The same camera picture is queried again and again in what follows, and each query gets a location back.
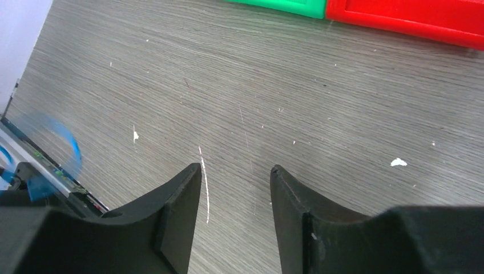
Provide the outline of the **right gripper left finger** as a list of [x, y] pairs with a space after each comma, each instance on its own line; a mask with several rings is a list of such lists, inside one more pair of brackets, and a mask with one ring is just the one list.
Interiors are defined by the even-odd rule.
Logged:
[[2, 273], [187, 273], [201, 165], [102, 216], [1, 192]]

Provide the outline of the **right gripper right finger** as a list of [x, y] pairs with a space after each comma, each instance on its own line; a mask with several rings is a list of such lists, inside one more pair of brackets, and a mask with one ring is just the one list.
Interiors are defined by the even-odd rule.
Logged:
[[283, 273], [482, 273], [483, 207], [406, 205], [366, 216], [280, 165], [271, 199]]

